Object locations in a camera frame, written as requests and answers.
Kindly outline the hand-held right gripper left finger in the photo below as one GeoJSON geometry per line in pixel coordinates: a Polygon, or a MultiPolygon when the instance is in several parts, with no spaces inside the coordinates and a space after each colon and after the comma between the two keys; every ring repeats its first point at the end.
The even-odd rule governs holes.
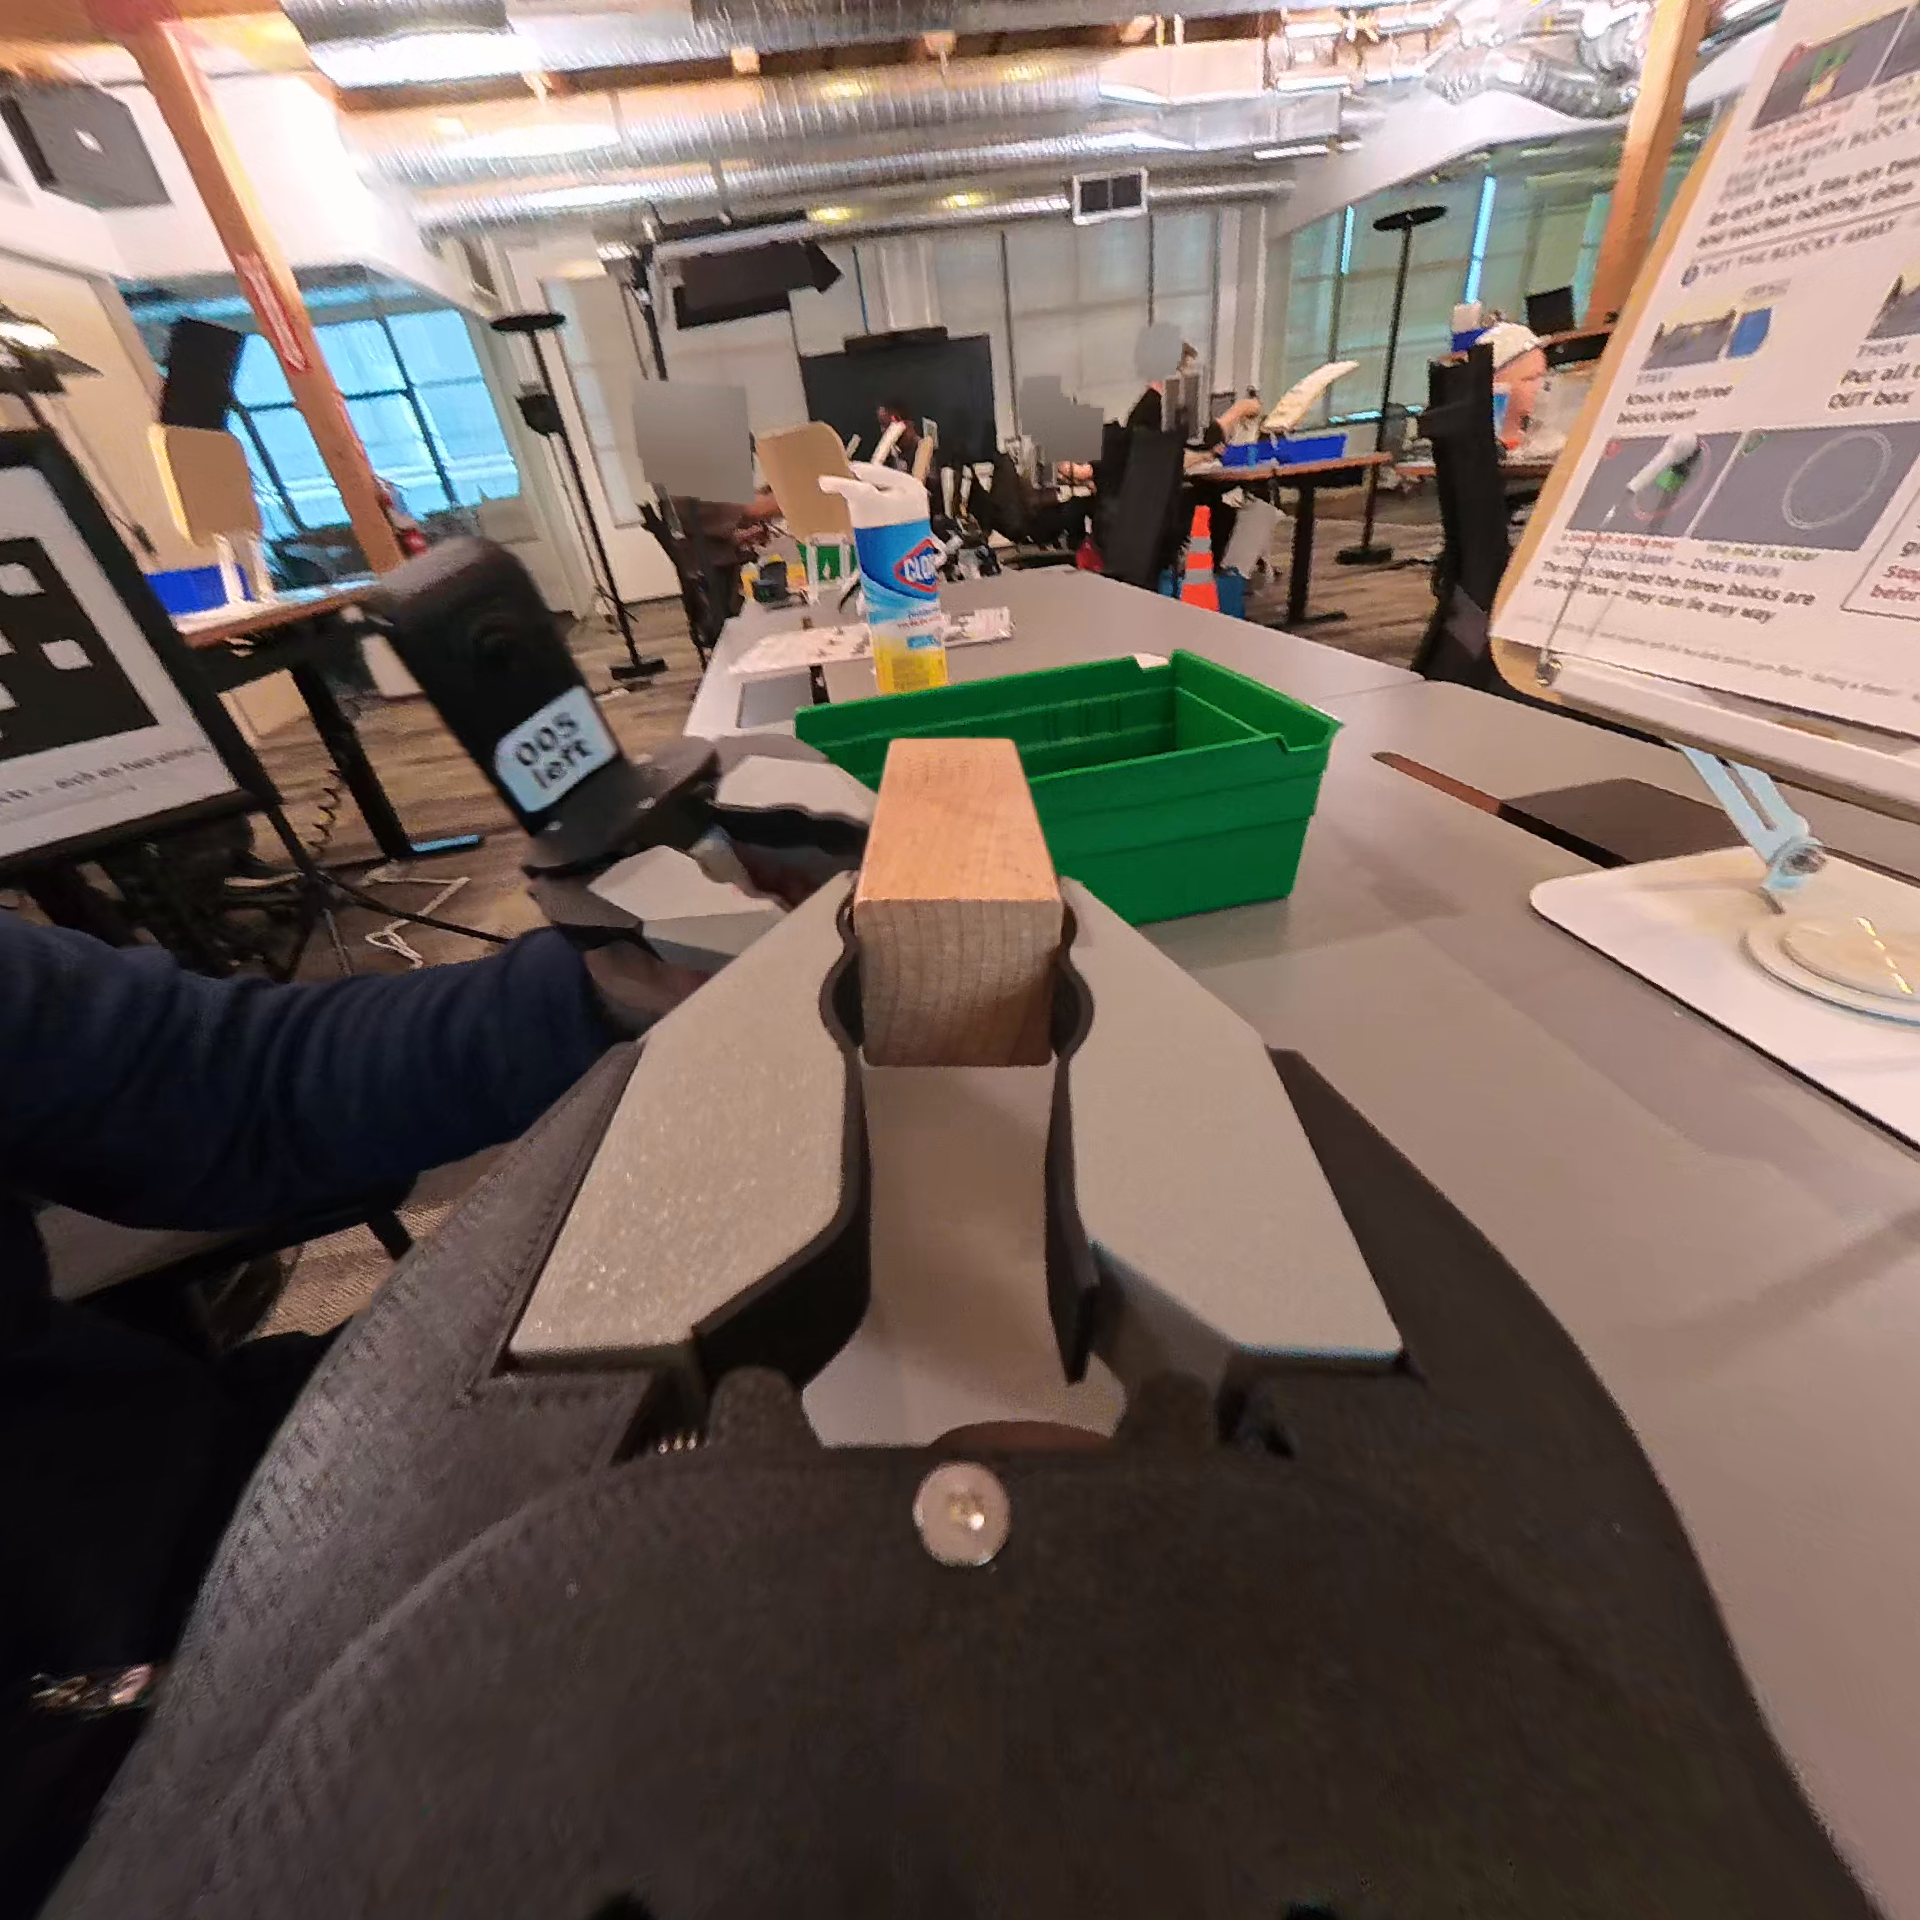
{"type": "Polygon", "coordinates": [[[639,1044],[505,1359],[535,1378],[739,1369],[805,1387],[871,1297],[852,877],[639,1044]]]}

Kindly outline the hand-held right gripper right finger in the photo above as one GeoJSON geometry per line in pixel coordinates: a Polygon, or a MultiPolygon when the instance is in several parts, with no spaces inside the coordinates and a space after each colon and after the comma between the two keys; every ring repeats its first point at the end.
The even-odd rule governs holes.
{"type": "Polygon", "coordinates": [[[1405,1334],[1257,1027],[1061,880],[1046,1302],[1070,1382],[1394,1369],[1405,1334]]]}

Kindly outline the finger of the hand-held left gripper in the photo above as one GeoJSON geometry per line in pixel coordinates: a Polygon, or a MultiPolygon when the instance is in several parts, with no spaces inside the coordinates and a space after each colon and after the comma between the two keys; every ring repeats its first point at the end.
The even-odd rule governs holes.
{"type": "Polygon", "coordinates": [[[719,973],[786,917],[748,877],[713,876],[693,852],[650,845],[591,877],[591,895],[635,924],[674,965],[719,973]]]}
{"type": "Polygon", "coordinates": [[[875,792],[822,756],[734,755],[719,769],[709,818],[755,892],[801,903],[859,871],[875,792]]]}

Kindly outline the wooden arch block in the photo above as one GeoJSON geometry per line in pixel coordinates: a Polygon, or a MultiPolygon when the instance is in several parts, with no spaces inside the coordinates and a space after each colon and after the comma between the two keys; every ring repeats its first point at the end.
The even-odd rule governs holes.
{"type": "Polygon", "coordinates": [[[856,895],[875,1068],[1050,1059],[1064,898],[1010,736],[893,736],[856,895]]]}

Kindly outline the green plastic bin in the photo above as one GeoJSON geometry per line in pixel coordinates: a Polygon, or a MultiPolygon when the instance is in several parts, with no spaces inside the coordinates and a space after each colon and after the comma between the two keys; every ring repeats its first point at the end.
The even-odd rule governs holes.
{"type": "Polygon", "coordinates": [[[1340,722],[1193,648],[1029,669],[792,710],[866,785],[901,736],[1004,736],[1054,871],[1131,924],[1279,901],[1340,722]]]}

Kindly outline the person's left forearm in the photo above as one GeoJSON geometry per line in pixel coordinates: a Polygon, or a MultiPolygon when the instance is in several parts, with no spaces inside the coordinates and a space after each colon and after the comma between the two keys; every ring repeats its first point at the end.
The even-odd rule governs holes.
{"type": "Polygon", "coordinates": [[[557,931],[268,982],[3,914],[3,1280],[41,1262],[35,1204],[207,1235],[409,1189],[518,1140],[631,1030],[557,931]]]}

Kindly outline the disinfectant wipes canister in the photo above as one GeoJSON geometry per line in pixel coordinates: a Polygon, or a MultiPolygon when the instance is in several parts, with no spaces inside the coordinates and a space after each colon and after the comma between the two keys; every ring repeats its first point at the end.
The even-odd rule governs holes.
{"type": "Polygon", "coordinates": [[[948,685],[942,545],[932,530],[925,480],[884,462],[822,472],[820,494],[852,520],[859,592],[879,695],[948,685]]]}

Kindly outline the black white marker board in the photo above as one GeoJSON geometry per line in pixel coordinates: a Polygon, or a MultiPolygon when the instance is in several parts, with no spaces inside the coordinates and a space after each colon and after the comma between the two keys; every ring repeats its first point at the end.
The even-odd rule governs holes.
{"type": "Polygon", "coordinates": [[[276,804],[83,469],[3,435],[3,880],[276,804]]]}

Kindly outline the black display screen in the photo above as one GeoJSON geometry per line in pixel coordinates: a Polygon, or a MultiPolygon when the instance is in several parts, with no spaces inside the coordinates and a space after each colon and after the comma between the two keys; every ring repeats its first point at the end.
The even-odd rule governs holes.
{"type": "Polygon", "coordinates": [[[935,421],[938,462],[989,462],[999,449],[995,359],[989,334],[938,326],[871,334],[836,351],[801,355],[805,416],[840,436],[879,444],[879,409],[935,421]]]}

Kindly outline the wooden background table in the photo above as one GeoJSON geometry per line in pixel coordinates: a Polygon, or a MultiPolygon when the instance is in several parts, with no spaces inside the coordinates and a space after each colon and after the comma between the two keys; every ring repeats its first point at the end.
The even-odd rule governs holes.
{"type": "Polygon", "coordinates": [[[1286,634],[1309,634],[1320,625],[1340,625],[1349,620],[1344,610],[1312,610],[1309,586],[1312,586],[1312,559],[1316,559],[1316,507],[1320,494],[1324,488],[1349,488],[1361,487],[1367,500],[1377,494],[1377,472],[1390,469],[1396,457],[1390,449],[1371,452],[1341,452],[1335,459],[1265,459],[1248,465],[1223,465],[1222,459],[1184,459],[1184,480],[1195,487],[1210,487],[1219,494],[1242,487],[1261,494],[1267,507],[1277,507],[1279,497],[1292,497],[1291,507],[1291,548],[1286,548],[1286,598],[1284,598],[1284,620],[1286,634]]]}

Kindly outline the person's dark clothing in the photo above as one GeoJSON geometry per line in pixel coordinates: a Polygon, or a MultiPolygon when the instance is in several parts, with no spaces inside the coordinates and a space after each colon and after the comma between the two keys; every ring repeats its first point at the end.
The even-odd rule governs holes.
{"type": "Polygon", "coordinates": [[[35,1915],[83,1848],[332,1342],[202,1359],[57,1302],[31,1210],[3,1204],[3,1915],[35,1915]]]}

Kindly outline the wooden backing board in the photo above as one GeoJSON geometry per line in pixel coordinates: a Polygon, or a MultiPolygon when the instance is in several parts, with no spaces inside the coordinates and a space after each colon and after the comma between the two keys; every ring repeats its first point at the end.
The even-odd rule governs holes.
{"type": "Polygon", "coordinates": [[[1551,682],[1540,678],[1544,643],[1532,643],[1518,634],[1520,592],[1544,580],[1544,563],[1553,543],[1566,533],[1575,494],[1583,487],[1583,475],[1595,459],[1595,435],[1611,421],[1622,382],[1629,378],[1629,361],[1652,326],[1652,310],[1678,283],[1678,266],[1673,260],[1680,251],[1691,251],[1694,238],[1704,231],[1708,216],[1701,206],[1715,206],[1715,199],[1724,193],[1724,182],[1735,168],[1726,154],[1735,154],[1747,137],[1747,124],[1755,114],[1755,96],[1759,92],[1747,89],[1741,102],[1724,102],[1715,111],[1715,124],[1691,164],[1691,173],[1678,185],[1667,216],[1649,238],[1639,266],[1629,279],[1622,279],[1616,323],[1592,371],[1592,392],[1575,416],[1570,439],[1549,469],[1528,533],[1520,536],[1515,559],[1506,569],[1494,610],[1488,615],[1488,661],[1499,678],[1494,687],[1501,695],[1515,695],[1524,708],[1570,704],[1551,687],[1551,682]]]}

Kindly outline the black office chair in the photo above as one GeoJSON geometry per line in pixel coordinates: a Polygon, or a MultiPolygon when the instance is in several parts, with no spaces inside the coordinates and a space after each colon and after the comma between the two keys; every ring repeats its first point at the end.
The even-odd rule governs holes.
{"type": "Polygon", "coordinates": [[[1499,672],[1488,637],[1512,559],[1493,371],[1488,345],[1431,366],[1420,424],[1433,452],[1443,545],[1433,562],[1433,615],[1415,652],[1415,672],[1427,682],[1520,702],[1520,693],[1499,672]]]}

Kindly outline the printed instruction sheet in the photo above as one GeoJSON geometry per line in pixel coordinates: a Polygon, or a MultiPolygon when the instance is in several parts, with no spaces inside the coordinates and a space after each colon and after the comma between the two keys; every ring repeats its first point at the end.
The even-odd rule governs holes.
{"type": "Polygon", "coordinates": [[[1915,3],[1788,3],[1747,89],[1518,634],[1895,729],[1915,717],[1915,3]]]}

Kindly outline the silver ceiling duct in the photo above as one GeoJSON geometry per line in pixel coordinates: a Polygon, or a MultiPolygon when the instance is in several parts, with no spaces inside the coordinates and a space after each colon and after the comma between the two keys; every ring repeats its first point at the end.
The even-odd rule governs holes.
{"type": "Polygon", "coordinates": [[[431,238],[744,223],[1340,130],[1277,3],[288,3],[431,238]]]}

